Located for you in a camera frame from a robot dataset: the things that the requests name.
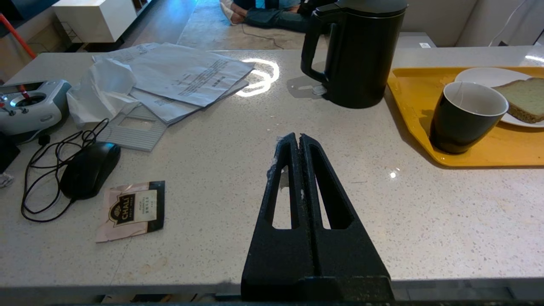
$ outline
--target yellow tray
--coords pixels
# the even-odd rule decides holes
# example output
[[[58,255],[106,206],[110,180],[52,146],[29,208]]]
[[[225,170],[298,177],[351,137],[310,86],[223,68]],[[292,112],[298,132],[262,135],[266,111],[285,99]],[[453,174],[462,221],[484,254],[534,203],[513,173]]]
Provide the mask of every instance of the yellow tray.
[[[387,84],[410,133],[438,163],[449,167],[544,166],[544,128],[504,122],[466,153],[453,155],[429,141],[432,115],[444,86],[470,67],[397,68]],[[541,67],[501,67],[544,78]]]

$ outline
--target kettle handle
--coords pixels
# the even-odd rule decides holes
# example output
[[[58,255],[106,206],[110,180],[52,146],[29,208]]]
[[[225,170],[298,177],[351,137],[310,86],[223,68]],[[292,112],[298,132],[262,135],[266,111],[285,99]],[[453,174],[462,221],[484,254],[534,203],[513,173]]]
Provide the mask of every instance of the kettle handle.
[[[310,27],[304,37],[300,69],[304,74],[321,83],[327,83],[327,77],[323,72],[312,69],[313,57],[316,55],[317,42],[325,26],[337,22],[341,15],[341,9],[334,3],[316,8],[310,17]]]

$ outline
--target power cord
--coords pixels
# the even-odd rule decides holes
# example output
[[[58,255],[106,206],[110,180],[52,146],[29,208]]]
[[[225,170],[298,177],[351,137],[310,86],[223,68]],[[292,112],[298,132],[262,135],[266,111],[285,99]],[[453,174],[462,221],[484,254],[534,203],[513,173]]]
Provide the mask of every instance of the power cord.
[[[525,2],[527,2],[527,0],[523,0],[518,6],[516,9],[514,9],[514,11],[512,12],[512,14],[510,14],[510,17],[508,17],[508,19],[506,20],[506,23],[504,24],[504,27],[500,30],[499,33],[497,33],[497,35],[495,35],[495,37],[493,37],[493,39],[491,40],[491,42],[489,43],[488,47],[491,47],[491,45],[493,45],[493,42],[497,39],[497,37],[499,37],[499,35],[501,35],[504,30],[506,29],[506,26],[508,25],[508,23],[510,22],[510,19],[512,19],[512,16],[517,12],[518,9],[520,9],[520,7],[522,5],[525,4]]]
[[[72,158],[74,156],[76,156],[79,152],[81,152],[82,149],[86,148],[87,146],[89,145],[92,145],[96,142],[96,137],[98,137],[98,135],[104,130],[104,128],[106,128],[106,126],[108,125],[109,123],[109,119],[106,118],[102,121],[100,121],[95,127],[94,129],[92,130],[86,130],[86,131],[79,131],[77,133],[74,133],[66,138],[64,138],[63,140],[59,141],[59,142],[55,142],[55,143],[52,143],[52,144],[49,144],[49,142],[51,141],[51,138],[49,135],[44,135],[44,136],[41,136],[39,139],[38,139],[38,143],[40,144],[40,148],[36,151],[36,153],[34,153],[34,155],[30,158],[30,161],[28,162],[27,164],[27,167],[26,167],[26,170],[24,171],[24,192],[23,192],[23,198],[21,200],[21,214],[23,215],[23,217],[26,219],[26,220],[29,220],[29,221],[33,221],[33,222],[39,222],[39,223],[45,223],[45,222],[49,222],[49,221],[53,221],[57,218],[59,218],[60,216],[62,216],[67,210],[68,208],[77,200],[77,199],[70,199],[70,202],[68,203],[68,205],[62,210],[62,212],[60,212],[60,214],[56,215],[55,217],[51,218],[51,219],[45,219],[45,220],[40,220],[40,219],[33,219],[33,218],[30,218],[26,215],[27,212],[33,214],[33,215],[36,215],[38,213],[41,213],[41,212],[44,212],[46,210],[48,210],[51,206],[53,206],[53,204],[55,204],[60,196],[60,178],[59,178],[59,171],[62,169],[62,167],[68,165],[70,163],[70,161],[72,160]],[[75,143],[73,142],[77,137],[81,136],[81,140],[82,140],[82,143],[81,144],[78,144],[78,143]],[[60,157],[60,152],[62,150],[62,148],[66,145],[66,144],[71,144],[71,145],[75,145],[75,146],[78,146],[79,147],[79,150],[75,153],[75,154],[72,154],[70,157],[66,158],[66,159],[62,159]],[[37,161],[39,161],[43,156],[44,154],[51,148],[55,146],[55,157],[57,158],[57,162],[54,166],[34,166],[34,164],[36,164]],[[52,169],[44,174],[42,174],[39,178],[37,178],[31,185],[30,187],[28,187],[28,172],[30,170],[30,168],[36,168],[36,169]],[[51,174],[51,173],[55,173],[55,180],[57,181],[57,195],[55,196],[55,198],[53,199],[53,201],[51,201],[44,209],[41,209],[41,210],[37,210],[37,211],[33,211],[31,210],[30,208],[28,208],[28,206],[26,205],[26,202],[27,202],[27,198],[28,198],[28,194],[30,193],[30,191],[34,188],[34,186],[40,181],[42,180],[43,178],[45,178],[47,175]]]
[[[274,44],[274,46],[280,48],[281,50],[285,50],[285,48],[283,48],[282,46],[279,46],[278,44],[276,44],[276,39],[275,39],[275,38],[264,37],[264,36],[260,36],[260,35],[255,35],[255,34],[251,34],[251,33],[246,33],[246,31],[245,31],[245,29],[244,29],[244,24],[241,23],[241,25],[242,25],[242,32],[243,32],[245,35],[251,35],[251,36],[255,36],[255,37],[259,37],[259,38],[264,38],[264,39],[271,40],[272,43]]]

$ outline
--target black computer mouse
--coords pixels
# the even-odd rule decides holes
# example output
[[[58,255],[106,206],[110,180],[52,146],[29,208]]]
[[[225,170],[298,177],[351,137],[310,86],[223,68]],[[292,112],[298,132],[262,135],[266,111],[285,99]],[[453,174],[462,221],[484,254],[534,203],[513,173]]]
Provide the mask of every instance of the black computer mouse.
[[[60,190],[71,200],[94,197],[121,157],[121,148],[113,143],[97,142],[83,148],[68,162]]]

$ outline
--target slice of bread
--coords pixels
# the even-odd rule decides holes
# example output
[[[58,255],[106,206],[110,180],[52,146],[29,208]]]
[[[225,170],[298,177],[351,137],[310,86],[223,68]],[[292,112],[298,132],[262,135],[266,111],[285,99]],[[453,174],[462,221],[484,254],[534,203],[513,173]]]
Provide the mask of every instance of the slice of bread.
[[[508,113],[525,123],[544,120],[544,78],[532,77],[493,87],[510,104]]]

